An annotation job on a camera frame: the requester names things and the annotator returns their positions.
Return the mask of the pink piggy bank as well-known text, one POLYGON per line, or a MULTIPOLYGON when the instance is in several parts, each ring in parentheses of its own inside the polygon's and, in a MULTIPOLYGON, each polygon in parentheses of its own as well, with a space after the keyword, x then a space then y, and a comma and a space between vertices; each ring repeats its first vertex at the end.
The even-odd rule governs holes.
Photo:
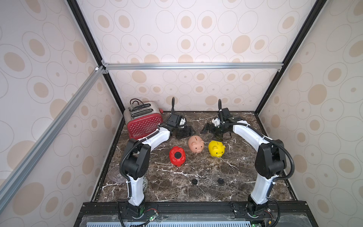
POLYGON ((192 153, 198 154, 204 149, 204 141, 201 137, 194 135, 189 138, 188 146, 192 153))

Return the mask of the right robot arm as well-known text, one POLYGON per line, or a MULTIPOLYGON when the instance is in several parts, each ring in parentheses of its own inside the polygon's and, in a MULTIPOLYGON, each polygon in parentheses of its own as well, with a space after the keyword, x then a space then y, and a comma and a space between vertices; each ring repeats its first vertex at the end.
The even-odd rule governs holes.
POLYGON ((273 140, 258 132, 246 120, 232 116, 228 108, 220 108, 217 115, 218 118, 205 124, 200 133, 210 132, 221 140, 225 133, 234 132, 257 151, 255 169, 258 175, 248 200, 252 205, 266 205, 276 181, 289 179, 294 174, 292 156, 281 140, 273 140))

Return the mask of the red piggy bank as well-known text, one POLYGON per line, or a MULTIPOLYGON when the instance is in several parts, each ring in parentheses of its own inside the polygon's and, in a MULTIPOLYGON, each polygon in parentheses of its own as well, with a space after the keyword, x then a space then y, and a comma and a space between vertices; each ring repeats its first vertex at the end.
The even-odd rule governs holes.
POLYGON ((183 148, 175 146, 169 152, 169 159, 175 166, 180 167, 186 161, 186 154, 183 148))

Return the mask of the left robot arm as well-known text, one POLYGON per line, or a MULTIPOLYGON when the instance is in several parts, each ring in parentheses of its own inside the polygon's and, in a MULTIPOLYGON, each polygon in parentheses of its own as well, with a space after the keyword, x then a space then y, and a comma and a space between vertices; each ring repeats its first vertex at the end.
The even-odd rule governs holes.
POLYGON ((173 134, 183 139, 192 132, 183 115, 172 113, 153 132, 138 140, 129 139, 119 165, 120 174, 127 180, 129 204, 139 207, 144 202, 142 178, 148 170, 151 151, 168 141, 173 134))

